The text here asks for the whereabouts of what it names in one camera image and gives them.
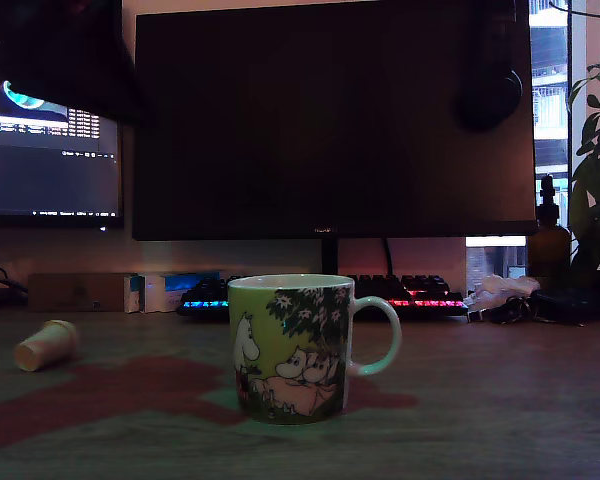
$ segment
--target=window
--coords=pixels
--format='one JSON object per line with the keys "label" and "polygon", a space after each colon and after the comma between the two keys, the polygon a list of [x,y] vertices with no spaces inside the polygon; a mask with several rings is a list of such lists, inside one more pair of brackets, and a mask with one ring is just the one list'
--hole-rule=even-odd
{"label": "window", "polygon": [[[556,189],[554,202],[560,208],[558,221],[566,227],[569,198],[567,13],[553,8],[549,1],[529,0],[536,203],[541,199],[541,178],[552,175]],[[563,8],[568,5],[567,0],[553,3]],[[527,263],[524,245],[524,238],[505,242],[468,239],[467,288],[473,290],[486,275],[493,273],[503,277],[523,275]]]}

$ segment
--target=monitor logo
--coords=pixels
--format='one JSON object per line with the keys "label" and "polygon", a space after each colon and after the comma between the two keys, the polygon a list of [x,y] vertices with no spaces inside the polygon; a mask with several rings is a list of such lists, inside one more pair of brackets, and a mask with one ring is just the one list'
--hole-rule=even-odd
{"label": "monitor logo", "polygon": [[338,233],[338,229],[336,227],[314,228],[313,231],[315,233]]}

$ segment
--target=paper cup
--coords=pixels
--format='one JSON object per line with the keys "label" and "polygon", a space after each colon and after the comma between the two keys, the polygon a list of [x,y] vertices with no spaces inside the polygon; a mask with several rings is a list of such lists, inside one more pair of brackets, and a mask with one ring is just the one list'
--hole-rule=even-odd
{"label": "paper cup", "polygon": [[34,372],[52,362],[72,356],[78,347],[78,333],[69,322],[49,320],[42,330],[16,346],[16,365]]}

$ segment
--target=monitor screen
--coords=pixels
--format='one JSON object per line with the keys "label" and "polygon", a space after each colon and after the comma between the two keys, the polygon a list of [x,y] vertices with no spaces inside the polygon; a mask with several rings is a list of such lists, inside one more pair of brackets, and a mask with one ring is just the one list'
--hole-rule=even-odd
{"label": "monitor screen", "polygon": [[136,129],[134,238],[532,231],[524,3],[512,35],[522,101],[485,133],[453,113],[469,0],[139,16],[155,121]]}
{"label": "monitor screen", "polygon": [[0,225],[121,225],[119,153],[115,122],[0,82]]}

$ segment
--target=monitor stand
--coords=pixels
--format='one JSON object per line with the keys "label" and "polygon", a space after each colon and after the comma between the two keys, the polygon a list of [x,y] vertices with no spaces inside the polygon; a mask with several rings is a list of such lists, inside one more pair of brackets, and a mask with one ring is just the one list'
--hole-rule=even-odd
{"label": "monitor stand", "polygon": [[338,275],[338,239],[322,239],[322,274]]}

